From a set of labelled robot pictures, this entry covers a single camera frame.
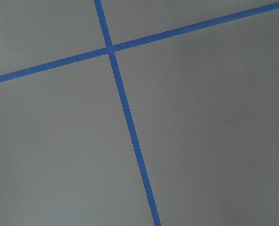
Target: tape strip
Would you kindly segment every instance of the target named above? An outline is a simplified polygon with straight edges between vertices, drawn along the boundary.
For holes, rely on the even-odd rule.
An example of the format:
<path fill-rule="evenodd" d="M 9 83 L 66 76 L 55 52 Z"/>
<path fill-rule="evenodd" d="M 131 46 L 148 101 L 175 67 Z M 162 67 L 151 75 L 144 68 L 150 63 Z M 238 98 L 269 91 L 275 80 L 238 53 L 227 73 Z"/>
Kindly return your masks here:
<path fill-rule="evenodd" d="M 200 23 L 197 23 L 197 24 L 192 24 L 192 25 L 188 25 L 188 26 L 185 26 L 185 27 L 176 28 L 176 29 L 173 29 L 173 30 L 170 30 L 170 31 L 161 32 L 161 33 L 158 33 L 158 34 L 153 34 L 153 35 L 146 36 L 146 37 L 143 37 L 143 38 L 139 38 L 139 39 L 135 39 L 135 40 L 131 40 L 131 41 L 126 41 L 124 43 L 114 45 L 114 51 L 120 51 L 120 50 L 124 50 L 124 49 L 127 49 L 127 48 L 140 46 L 140 45 L 147 44 L 147 43 L 154 42 L 154 41 L 158 41 L 158 40 L 161 40 L 161 39 L 166 39 L 166 38 L 177 36 L 177 35 L 180 35 L 180 34 L 193 32 L 193 31 L 200 30 L 200 29 L 203 29 L 203 28 L 215 26 L 215 25 L 218 25 L 218 24 L 223 24 L 223 23 L 226 23 L 226 22 L 229 22 L 229 21 L 242 19 L 242 18 L 245 18 L 245 17 L 269 12 L 269 11 L 276 10 L 276 9 L 279 9 L 279 2 L 270 4 L 270 5 L 266 5 L 266 6 L 262 6 L 262 7 L 259 7 L 259 8 L 253 8 L 253 9 L 245 10 L 245 11 L 242 11 L 242 12 L 230 14 L 230 15 L 227 15 L 227 16 L 222 16 L 222 17 L 219 17 L 219 18 L 216 18 L 216 19 L 203 21 L 203 22 L 200 22 Z"/>
<path fill-rule="evenodd" d="M 154 199 L 154 195 L 153 195 L 153 192 L 152 192 L 150 180 L 149 180 L 148 173 L 147 173 L 145 163 L 144 163 L 144 160 L 143 160 L 142 151 L 141 151 L 141 148 L 140 148 L 140 145 L 139 145 L 139 141 L 138 141 L 137 133 L 136 133 L 136 130 L 135 130 L 134 122 L 133 122 L 133 119 L 132 119 L 130 107 L 129 107 L 129 104 L 128 104 L 127 95 L 126 95 L 125 88 L 124 88 L 124 85 L 123 85 L 123 81 L 122 81 L 122 78 L 121 78 L 121 75 L 120 75 L 119 65 L 117 63 L 117 59 L 116 59 L 116 56 L 115 56 L 115 53 L 114 53 L 109 29 L 108 29 L 106 18 L 105 18 L 104 11 L 103 11 L 103 7 L 102 7 L 102 4 L 101 4 L 100 0 L 94 0 L 94 3 L 95 3 L 95 6 L 96 6 L 98 19 L 99 19 L 99 22 L 100 22 L 100 25 L 101 25 L 101 28 L 102 28 L 105 44 L 106 44 L 106 47 L 107 47 L 107 50 L 108 50 L 109 60 L 110 60 L 111 67 L 112 67 L 112 70 L 113 70 L 117 90 L 119 92 L 121 105 L 122 105 L 122 108 L 123 108 L 123 111 L 124 111 L 124 114 L 125 114 L 128 130 L 129 130 L 129 133 L 130 133 L 130 136 L 131 136 L 134 152 L 135 152 L 137 163 L 138 163 L 139 170 L 140 170 L 140 174 L 141 174 L 141 177 L 142 177 L 142 180 L 143 180 L 145 193 L 147 195 L 148 203 L 149 203 L 149 206 L 150 206 L 150 209 L 151 209 L 151 214 L 152 214 L 152 218 L 153 218 L 153 221 L 154 221 L 154 225 L 155 226 L 161 226 L 160 218 L 159 218 L 157 207 L 156 207 L 156 202 L 155 202 L 155 199 Z"/>
<path fill-rule="evenodd" d="M 52 68 L 56 68 L 56 67 L 72 64 L 72 63 L 75 63 L 75 62 L 78 62 L 78 61 L 87 60 L 87 59 L 90 59 L 90 58 L 105 55 L 105 54 L 107 54 L 107 50 L 108 51 L 113 51 L 113 52 L 120 51 L 120 50 L 124 50 L 124 49 L 127 49 L 127 48 L 140 46 L 140 45 L 147 44 L 147 43 L 154 42 L 154 41 L 158 41 L 158 40 L 161 40 L 161 39 L 166 39 L 166 38 L 169 38 L 169 37 L 173 37 L 173 36 L 176 36 L 176 35 L 179 35 L 179 34 L 193 32 L 193 31 L 196 31 L 196 30 L 199 30 L 199 29 L 211 27 L 211 26 L 214 26 L 214 25 L 226 23 L 226 22 L 241 19 L 241 18 L 245 18 L 245 17 L 248 17 L 248 16 L 257 15 L 257 14 L 260 14 L 260 13 L 269 12 L 269 11 L 276 10 L 276 9 L 279 9 L 279 2 L 270 4 L 270 5 L 266 5 L 266 6 L 262 6 L 262 7 L 259 7 L 259 8 L 249 9 L 249 10 L 246 10 L 246 11 L 238 12 L 238 13 L 227 15 L 227 16 L 222 16 L 222 17 L 219 17 L 219 18 L 216 18 L 216 19 L 207 20 L 207 21 L 200 22 L 200 23 L 197 23 L 197 24 L 192 24 L 192 25 L 188 25 L 188 26 L 185 26 L 185 27 L 176 28 L 176 29 L 173 29 L 173 30 L 170 30 L 170 31 L 161 32 L 161 33 L 158 33 L 158 34 L 153 34 L 153 35 L 146 36 L 146 37 L 143 37 L 143 38 L 139 38 L 139 39 L 127 41 L 127 42 L 124 42 L 124 43 L 116 44 L 114 46 L 112 45 L 110 35 L 107 36 L 108 35 L 107 33 L 105 33 L 105 34 L 103 33 L 104 38 L 105 38 L 105 42 L 108 43 L 107 49 L 106 48 L 101 48 L 101 49 L 97 49 L 97 50 L 90 51 L 90 52 L 87 52 L 87 53 L 83 53 L 83 54 L 67 57 L 67 58 L 64 58 L 64 59 L 52 61 L 52 62 L 49 62 L 49 63 L 45 63 L 45 64 L 42 64 L 42 65 L 26 68 L 26 69 L 23 69 L 23 70 L 20 70 L 20 71 L 0 75 L 0 82 L 20 78 L 20 77 L 23 77 L 23 76 L 26 76 L 26 75 L 37 73 L 37 72 L 42 72 L 42 71 L 46 71 L 46 70 L 49 70 L 49 69 L 52 69 Z"/>
<path fill-rule="evenodd" d="M 97 50 L 90 51 L 90 52 L 87 52 L 87 53 L 82 53 L 82 54 L 78 54 L 78 55 L 75 55 L 75 56 L 70 56 L 70 57 L 67 57 L 67 58 L 64 58 L 64 59 L 55 60 L 55 61 L 45 63 L 45 64 L 42 64 L 42 65 L 38 65 L 38 66 L 23 69 L 23 70 L 20 70 L 20 71 L 0 75 L 0 82 L 12 80 L 12 79 L 17 79 L 17 78 L 20 78 L 20 77 L 23 77 L 23 76 L 26 76 L 26 75 L 46 71 L 46 70 L 49 70 L 49 69 L 52 69 L 52 68 L 61 67 L 61 66 L 64 66 L 64 65 L 76 63 L 78 61 L 87 60 L 87 59 L 98 57 L 98 56 L 105 55 L 105 54 L 107 54 L 107 49 L 106 48 L 101 48 L 101 49 L 97 49 Z"/>

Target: blue line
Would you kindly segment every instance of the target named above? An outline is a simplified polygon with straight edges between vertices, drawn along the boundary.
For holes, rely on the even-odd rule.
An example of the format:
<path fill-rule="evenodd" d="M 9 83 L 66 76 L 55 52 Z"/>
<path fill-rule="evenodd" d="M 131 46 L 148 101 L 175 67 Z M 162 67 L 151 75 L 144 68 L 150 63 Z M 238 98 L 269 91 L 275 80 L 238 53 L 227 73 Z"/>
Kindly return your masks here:
<path fill-rule="evenodd" d="M 55 61 L 45 63 L 45 64 L 42 64 L 42 65 L 38 65 L 38 66 L 23 69 L 23 70 L 20 70 L 20 71 L 0 75 L 0 82 L 12 80 L 12 79 L 17 79 L 17 78 L 20 78 L 20 77 L 23 77 L 23 76 L 26 76 L 26 75 L 46 71 L 46 70 L 49 70 L 49 69 L 52 69 L 52 68 L 61 67 L 61 66 L 64 66 L 64 65 L 76 63 L 78 61 L 87 60 L 87 59 L 98 57 L 98 56 L 105 55 L 105 54 L 107 54 L 107 49 L 106 48 L 100 48 L 100 49 L 90 51 L 90 52 L 87 52 L 87 53 L 82 53 L 82 54 L 78 54 L 78 55 L 75 55 L 75 56 L 70 56 L 70 57 L 67 57 L 67 58 L 64 58 L 64 59 L 55 60 Z"/>
<path fill-rule="evenodd" d="M 145 166 L 145 163 L 143 160 L 143 154 L 142 154 L 142 151 L 141 151 L 141 148 L 139 145 L 135 125 L 134 125 L 134 122 L 132 119 L 131 110 L 130 110 L 130 107 L 128 104 L 128 99 L 127 99 L 127 95 L 125 92 L 124 84 L 123 84 L 123 81 L 122 81 L 122 78 L 120 75 L 119 65 L 117 63 L 117 59 L 116 59 L 116 56 L 114 53 L 109 29 L 108 29 L 106 18 L 105 18 L 104 11 L 103 11 L 103 7 L 102 7 L 100 0 L 94 0 L 94 3 L 96 6 L 98 19 L 99 19 L 99 22 L 100 22 L 100 25 L 102 28 L 102 32 L 104 35 L 104 40 L 105 40 L 105 44 L 106 44 L 106 47 L 108 50 L 109 60 L 110 60 L 111 67 L 113 70 L 117 90 L 119 92 L 121 105 L 122 105 L 122 108 L 123 108 L 123 111 L 125 114 L 127 126 L 129 129 L 130 137 L 131 137 L 134 152 L 135 152 L 135 156 L 136 156 L 137 163 L 139 166 L 140 174 L 141 174 L 141 177 L 143 180 L 144 189 L 145 189 L 145 192 L 146 192 L 146 195 L 148 198 L 154 225 L 161 226 L 160 218 L 159 218 L 157 207 L 156 207 L 156 202 L 155 202 L 154 195 L 152 192 L 152 187 L 151 187 L 150 180 L 148 177 L 147 169 L 146 169 L 146 166 Z"/>
<path fill-rule="evenodd" d="M 114 45 L 114 51 L 120 51 L 120 50 L 124 50 L 124 49 L 127 49 L 127 48 L 140 46 L 140 45 L 147 44 L 147 43 L 154 42 L 154 41 L 158 41 L 158 40 L 161 40 L 161 39 L 166 39 L 166 38 L 169 38 L 169 37 L 173 37 L 173 36 L 176 36 L 176 35 L 179 35 L 179 34 L 193 32 L 193 31 L 200 30 L 200 29 L 203 29 L 203 28 L 215 26 L 215 25 L 218 25 L 218 24 L 223 24 L 223 23 L 226 23 L 226 22 L 229 22 L 229 21 L 242 19 L 242 18 L 245 18 L 245 17 L 269 12 L 269 11 L 276 10 L 276 9 L 279 9 L 279 2 L 270 4 L 270 5 L 266 5 L 266 6 L 262 6 L 262 7 L 259 7 L 259 8 L 253 8 L 253 9 L 245 10 L 245 11 L 242 11 L 242 12 L 230 14 L 230 15 L 227 15 L 227 16 L 222 16 L 222 17 L 219 17 L 219 18 L 216 18 L 216 19 L 203 21 L 203 22 L 200 22 L 200 23 L 197 23 L 197 24 L 192 24 L 192 25 L 176 28 L 176 29 L 173 29 L 173 30 L 170 30 L 170 31 L 149 35 L 149 36 L 146 36 L 146 37 L 143 37 L 143 38 L 139 38 L 139 39 L 135 39 L 135 40 L 131 40 L 131 41 L 126 41 L 124 43 Z"/>
<path fill-rule="evenodd" d="M 102 32 L 103 32 L 103 35 L 104 35 L 104 39 L 105 39 L 105 43 L 106 43 L 107 48 L 97 49 L 97 50 L 90 51 L 90 52 L 87 52 L 87 53 L 82 53 L 82 54 L 79 54 L 79 55 L 70 56 L 70 57 L 67 57 L 67 58 L 64 58 L 64 59 L 60 59 L 60 60 L 52 61 L 52 62 L 49 62 L 49 63 L 45 63 L 45 64 L 42 64 L 42 65 L 26 68 L 26 69 L 23 69 L 23 70 L 20 70 L 20 71 L 0 75 L 0 82 L 20 78 L 20 77 L 23 77 L 23 76 L 26 76 L 26 75 L 37 73 L 37 72 L 46 71 L 46 70 L 49 70 L 49 69 L 52 69 L 52 68 L 72 64 L 72 63 L 75 63 L 75 62 L 78 62 L 78 61 L 98 57 L 98 56 L 107 54 L 107 52 L 109 52 L 109 51 L 120 51 L 120 50 L 124 50 L 124 49 L 127 49 L 127 48 L 140 46 L 140 45 L 147 44 L 147 43 L 154 42 L 154 41 L 158 41 L 158 40 L 161 40 L 161 39 L 166 39 L 166 38 L 169 38 L 169 37 L 173 37 L 173 36 L 176 36 L 176 35 L 179 35 L 179 34 L 193 32 L 193 31 L 196 31 L 196 30 L 199 30 L 199 29 L 215 26 L 215 25 L 226 23 L 226 22 L 233 21 L 233 20 L 238 20 L 238 19 L 245 18 L 245 17 L 248 17 L 248 16 L 253 16 L 253 15 L 269 12 L 269 11 L 276 10 L 276 9 L 279 9 L 279 2 L 270 4 L 270 5 L 266 5 L 266 6 L 262 6 L 262 7 L 259 7 L 259 8 L 253 8 L 253 9 L 249 9 L 249 10 L 246 10 L 246 11 L 234 13 L 234 14 L 227 15 L 227 16 L 222 16 L 222 17 L 219 17 L 219 18 L 216 18 L 216 19 L 207 20 L 207 21 L 200 22 L 200 23 L 197 23 L 197 24 L 192 24 L 192 25 L 188 25 L 188 26 L 185 26 L 185 27 L 176 28 L 176 29 L 173 29 L 173 30 L 170 30 L 170 31 L 161 32 L 161 33 L 158 33 L 158 34 L 153 34 L 153 35 L 150 35 L 150 36 L 146 36 L 146 37 L 143 37 L 143 38 L 127 41 L 127 42 L 120 43 L 120 44 L 117 44 L 117 45 L 112 45 L 112 41 L 111 41 L 109 32 L 105 32 L 106 30 L 103 30 Z M 107 30 L 108 30 L 105 18 L 103 20 L 100 20 L 100 23 L 102 24 L 103 27 L 107 28 Z"/>

